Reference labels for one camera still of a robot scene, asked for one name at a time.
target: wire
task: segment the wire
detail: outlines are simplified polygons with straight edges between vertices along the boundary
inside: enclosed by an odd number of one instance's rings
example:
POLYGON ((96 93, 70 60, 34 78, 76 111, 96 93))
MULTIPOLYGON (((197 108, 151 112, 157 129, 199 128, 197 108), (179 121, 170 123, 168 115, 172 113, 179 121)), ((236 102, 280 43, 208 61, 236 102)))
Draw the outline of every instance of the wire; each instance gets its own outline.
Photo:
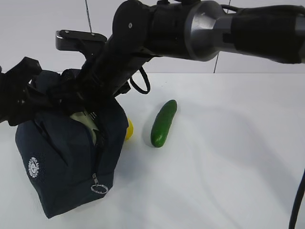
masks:
POLYGON ((90 33, 92 33, 91 20, 90 20, 90 14, 89 14, 89 8, 88 8, 88 2, 87 2, 87 0, 85 0, 85 3, 86 3, 86 11, 87 11, 87 18, 88 18, 90 33))
POLYGON ((144 82, 146 84, 147 87, 147 91, 144 91, 142 88, 140 88, 132 79, 132 77, 130 78, 130 84, 134 87, 135 90, 137 90, 138 92, 140 92, 141 94, 148 94, 151 91, 151 84, 149 83, 148 80, 148 76, 145 72, 145 70, 142 68, 140 68, 140 73, 144 79, 144 82))
POLYGON ((294 202, 294 206, 292 208, 292 213, 291 213, 290 222, 289 222, 289 229, 295 228, 299 210, 300 210, 302 200, 304 197, 304 193, 305 193, 305 171, 304 171, 303 178, 300 183, 299 189, 296 193, 295 202, 294 202))

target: white logo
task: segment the white logo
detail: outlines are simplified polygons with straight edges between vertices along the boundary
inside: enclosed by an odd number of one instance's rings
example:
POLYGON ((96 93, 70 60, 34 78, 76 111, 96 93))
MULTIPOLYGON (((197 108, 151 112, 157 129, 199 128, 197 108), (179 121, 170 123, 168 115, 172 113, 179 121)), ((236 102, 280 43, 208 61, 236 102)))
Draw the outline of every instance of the white logo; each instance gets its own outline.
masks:
POLYGON ((32 157, 29 161, 29 173, 32 178, 36 178, 38 176, 39 163, 36 158, 32 157))

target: silver metal ring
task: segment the silver metal ring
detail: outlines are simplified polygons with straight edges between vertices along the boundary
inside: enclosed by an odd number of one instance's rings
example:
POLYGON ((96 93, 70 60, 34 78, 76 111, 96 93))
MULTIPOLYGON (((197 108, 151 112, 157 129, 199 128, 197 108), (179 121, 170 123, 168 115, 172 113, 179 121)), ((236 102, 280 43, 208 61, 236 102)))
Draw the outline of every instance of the silver metal ring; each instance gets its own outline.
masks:
POLYGON ((91 190, 92 190, 92 192, 95 192, 97 194, 107 194, 109 192, 108 187, 105 185, 92 185, 91 190), (97 188, 97 187, 102 187, 103 189, 105 189, 105 192, 100 192, 100 191, 96 190, 95 188, 97 188))

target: bag zipper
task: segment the bag zipper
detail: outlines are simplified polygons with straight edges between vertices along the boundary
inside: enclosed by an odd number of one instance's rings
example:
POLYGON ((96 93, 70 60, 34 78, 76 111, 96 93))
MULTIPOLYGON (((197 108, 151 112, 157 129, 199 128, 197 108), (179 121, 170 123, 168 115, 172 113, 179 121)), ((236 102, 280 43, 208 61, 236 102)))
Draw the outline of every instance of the bag zipper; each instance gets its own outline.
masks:
POLYGON ((97 150, 97 154, 95 155, 95 162, 93 165, 92 169, 92 179, 94 181, 94 185, 91 186, 91 190, 97 194, 107 194, 109 189, 106 185, 101 185, 99 183, 99 180, 97 179, 97 173, 98 173, 98 168, 102 159, 103 152, 106 148, 107 145, 107 139, 105 136, 105 131, 102 129, 102 131, 96 131, 96 136, 97 136, 97 144, 95 149, 97 150), (97 188, 103 188, 105 191, 101 192, 98 191, 97 188))

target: white table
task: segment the white table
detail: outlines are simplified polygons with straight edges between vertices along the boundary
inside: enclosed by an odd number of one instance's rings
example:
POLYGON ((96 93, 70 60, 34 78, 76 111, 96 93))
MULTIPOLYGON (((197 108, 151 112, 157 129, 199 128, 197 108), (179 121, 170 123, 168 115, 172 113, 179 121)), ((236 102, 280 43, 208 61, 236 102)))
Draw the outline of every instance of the white table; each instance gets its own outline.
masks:
MULTIPOLYGON (((50 220, 26 176, 14 128, 1 124, 1 229, 288 228, 305 167, 305 76, 149 77, 149 95, 133 90, 118 98, 135 133, 112 190, 50 220), (150 130, 170 99, 179 109, 166 145, 155 149, 150 130)), ((297 228, 305 228, 304 206, 297 228)))

